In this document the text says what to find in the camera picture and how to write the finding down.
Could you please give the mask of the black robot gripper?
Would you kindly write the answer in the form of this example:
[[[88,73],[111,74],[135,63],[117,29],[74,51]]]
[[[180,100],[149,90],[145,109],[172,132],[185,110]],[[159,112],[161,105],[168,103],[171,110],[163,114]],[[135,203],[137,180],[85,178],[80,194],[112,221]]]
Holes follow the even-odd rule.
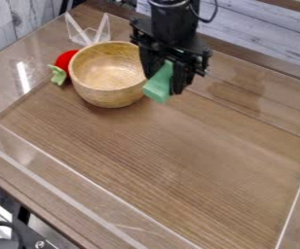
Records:
[[[144,74],[151,79],[167,60],[175,61],[171,79],[172,95],[183,94],[195,73],[205,75],[212,49],[197,35],[201,0],[148,0],[151,16],[133,18],[131,42],[140,48]]]

